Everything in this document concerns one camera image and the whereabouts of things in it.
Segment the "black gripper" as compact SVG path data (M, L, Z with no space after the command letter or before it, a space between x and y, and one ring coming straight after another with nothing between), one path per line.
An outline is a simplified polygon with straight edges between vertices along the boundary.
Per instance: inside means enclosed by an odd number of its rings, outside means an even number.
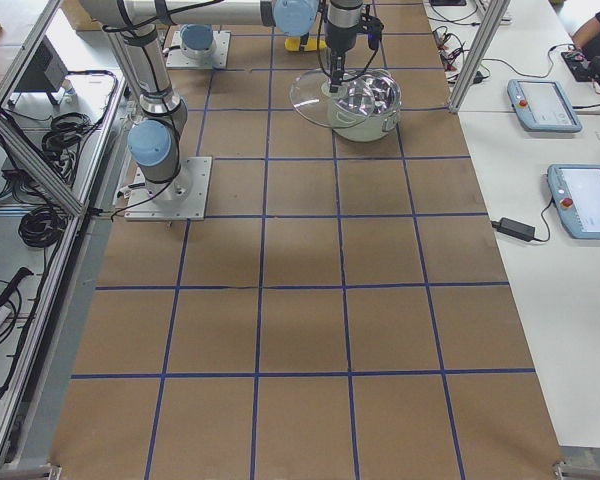
M384 24L371 14L371 6L362 1L329 2L326 20L326 44L329 51L329 92L337 93L343 83L345 54L354 48L357 37L365 35L368 47L377 51Z

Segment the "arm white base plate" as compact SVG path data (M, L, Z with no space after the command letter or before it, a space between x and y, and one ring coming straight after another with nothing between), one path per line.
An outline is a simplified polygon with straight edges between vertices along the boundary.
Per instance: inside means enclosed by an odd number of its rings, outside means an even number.
M206 49L196 49L191 42L181 38L180 31L173 35L166 56L166 67L170 70L224 70L227 68L230 31L213 30L213 39Z
M151 193L161 188L145 182L136 168L134 182L142 186L130 192L131 207L122 212L128 221L200 221L205 218L213 159L210 156L188 157L180 162L175 180L152 199Z

